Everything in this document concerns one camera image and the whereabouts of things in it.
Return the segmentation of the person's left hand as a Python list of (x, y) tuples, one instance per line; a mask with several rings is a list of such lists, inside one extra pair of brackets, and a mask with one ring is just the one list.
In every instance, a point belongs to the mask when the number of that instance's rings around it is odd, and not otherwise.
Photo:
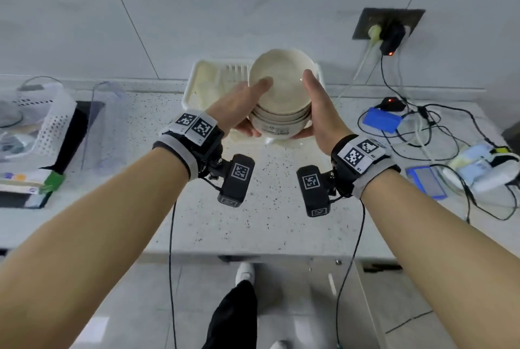
[(228, 136), (232, 129), (247, 137), (261, 137), (249, 120), (249, 115), (260, 98), (250, 98), (245, 91), (248, 82), (238, 83), (229, 93), (214, 102), (205, 113), (217, 121), (217, 126)]

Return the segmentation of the person's right hand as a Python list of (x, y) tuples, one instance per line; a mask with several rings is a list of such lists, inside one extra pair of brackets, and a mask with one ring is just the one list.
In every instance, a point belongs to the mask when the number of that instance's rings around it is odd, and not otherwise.
[(335, 146), (343, 138), (353, 135), (338, 114), (334, 103), (322, 86), (322, 95), (309, 95), (311, 125), (301, 130), (292, 139), (302, 139), (313, 136), (317, 146), (330, 156)]

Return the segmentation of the large cream ceramic bowl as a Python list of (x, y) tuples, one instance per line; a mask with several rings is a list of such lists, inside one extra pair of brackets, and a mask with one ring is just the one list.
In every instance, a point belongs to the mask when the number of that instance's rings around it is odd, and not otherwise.
[(310, 104), (302, 76), (310, 69), (318, 76), (318, 65), (297, 49), (272, 49), (260, 55), (249, 70), (248, 82), (255, 84), (263, 77), (272, 77), (274, 83), (258, 104), (276, 113), (291, 113)]

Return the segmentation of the cream ceramic bowl with mark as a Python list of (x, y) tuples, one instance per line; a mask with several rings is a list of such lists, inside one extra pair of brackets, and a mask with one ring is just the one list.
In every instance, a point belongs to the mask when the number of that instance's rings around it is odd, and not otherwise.
[(265, 145), (276, 141), (285, 141), (297, 135), (310, 121), (310, 113), (292, 122), (270, 122), (257, 116), (255, 113), (249, 115), (252, 126), (262, 134)]

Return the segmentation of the person's right forearm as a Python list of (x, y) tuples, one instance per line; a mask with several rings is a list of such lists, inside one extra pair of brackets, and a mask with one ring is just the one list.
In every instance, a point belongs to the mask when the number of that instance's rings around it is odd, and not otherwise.
[(392, 169), (361, 201), (459, 349), (520, 349), (520, 258)]

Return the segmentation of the person's left forearm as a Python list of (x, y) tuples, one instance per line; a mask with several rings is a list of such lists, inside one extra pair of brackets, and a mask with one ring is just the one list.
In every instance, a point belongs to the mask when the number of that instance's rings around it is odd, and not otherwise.
[(0, 263), (0, 349), (69, 349), (189, 181), (154, 148), (44, 223)]

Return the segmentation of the white plastic dish rack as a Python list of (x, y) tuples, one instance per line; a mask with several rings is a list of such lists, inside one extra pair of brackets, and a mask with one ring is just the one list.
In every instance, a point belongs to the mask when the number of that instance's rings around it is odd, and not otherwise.
[(184, 110), (205, 110), (233, 87), (246, 82), (252, 59), (199, 60), (191, 70), (181, 106)]

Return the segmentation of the blue power bank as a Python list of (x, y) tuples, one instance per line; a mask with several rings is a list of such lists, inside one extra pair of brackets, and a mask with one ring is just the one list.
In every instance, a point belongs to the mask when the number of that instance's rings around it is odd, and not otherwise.
[(362, 124), (389, 134), (395, 134), (403, 117), (391, 112), (371, 107), (364, 115)]

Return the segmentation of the small black charger red light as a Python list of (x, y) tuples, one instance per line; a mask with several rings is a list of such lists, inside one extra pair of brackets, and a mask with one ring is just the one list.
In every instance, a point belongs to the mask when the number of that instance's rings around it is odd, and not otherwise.
[(385, 97), (374, 108), (389, 113), (400, 113), (407, 109), (407, 104), (397, 97), (389, 96)]

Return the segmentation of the black power adapter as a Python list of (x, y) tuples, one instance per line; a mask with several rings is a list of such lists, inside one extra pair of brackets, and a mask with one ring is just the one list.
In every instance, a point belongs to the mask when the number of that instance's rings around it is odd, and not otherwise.
[(389, 23), (380, 35), (380, 52), (382, 56), (393, 56), (407, 34), (406, 26), (394, 21)]

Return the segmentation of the blue framed phone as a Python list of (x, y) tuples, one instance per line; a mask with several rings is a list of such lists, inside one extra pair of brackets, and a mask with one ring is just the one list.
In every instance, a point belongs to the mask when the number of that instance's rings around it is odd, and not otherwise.
[(425, 195), (436, 201), (447, 198), (444, 188), (430, 166), (414, 166), (405, 169), (407, 178)]

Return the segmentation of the clear plastic container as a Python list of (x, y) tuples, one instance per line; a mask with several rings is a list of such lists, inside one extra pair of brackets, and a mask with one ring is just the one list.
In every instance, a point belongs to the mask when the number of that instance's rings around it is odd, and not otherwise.
[(102, 82), (92, 91), (81, 171), (89, 175), (117, 173), (127, 162), (129, 96), (115, 82)]

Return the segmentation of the pale blue white packet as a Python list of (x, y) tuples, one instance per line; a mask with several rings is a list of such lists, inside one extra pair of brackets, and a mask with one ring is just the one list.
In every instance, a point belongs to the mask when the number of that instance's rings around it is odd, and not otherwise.
[(447, 165), (457, 170), (481, 161), (489, 163), (492, 150), (493, 147), (488, 143), (477, 143), (462, 150)]

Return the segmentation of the white plastic mesh basket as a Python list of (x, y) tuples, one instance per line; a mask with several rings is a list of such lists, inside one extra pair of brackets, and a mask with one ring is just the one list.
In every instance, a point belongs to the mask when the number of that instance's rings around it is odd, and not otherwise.
[(53, 165), (77, 102), (60, 82), (22, 85), (0, 93), (0, 164)]

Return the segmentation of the person's black trouser leg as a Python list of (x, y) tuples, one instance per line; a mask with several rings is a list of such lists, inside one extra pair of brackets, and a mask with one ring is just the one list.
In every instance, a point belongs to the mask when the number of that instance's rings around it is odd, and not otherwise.
[(253, 284), (242, 280), (212, 315), (201, 349), (256, 349), (257, 297)]

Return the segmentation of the white green cardboard box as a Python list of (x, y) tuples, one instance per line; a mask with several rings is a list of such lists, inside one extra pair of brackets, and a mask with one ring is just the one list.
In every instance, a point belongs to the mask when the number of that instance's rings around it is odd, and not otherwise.
[(0, 192), (21, 195), (45, 195), (60, 188), (65, 176), (51, 169), (0, 173)]

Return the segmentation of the dark wall socket plate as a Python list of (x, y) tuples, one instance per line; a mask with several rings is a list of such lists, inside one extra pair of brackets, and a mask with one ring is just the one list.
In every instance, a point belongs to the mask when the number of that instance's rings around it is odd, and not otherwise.
[(394, 22), (409, 28), (412, 34), (425, 14), (424, 9), (364, 8), (354, 30), (353, 40), (369, 40), (369, 29), (379, 25), (382, 31)]

